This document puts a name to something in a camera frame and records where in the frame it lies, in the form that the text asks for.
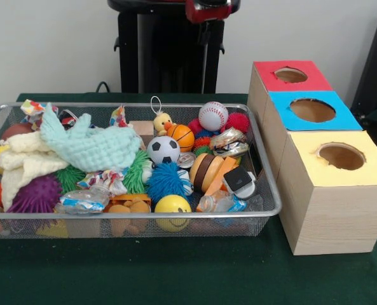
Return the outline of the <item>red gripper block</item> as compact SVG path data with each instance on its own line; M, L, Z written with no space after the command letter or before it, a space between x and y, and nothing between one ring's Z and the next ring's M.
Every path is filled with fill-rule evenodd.
M198 29L198 44L204 44L204 33L205 44L208 44L212 33L211 21L228 18L232 12L232 2L187 0L185 2L185 12L187 19L191 23L200 24Z

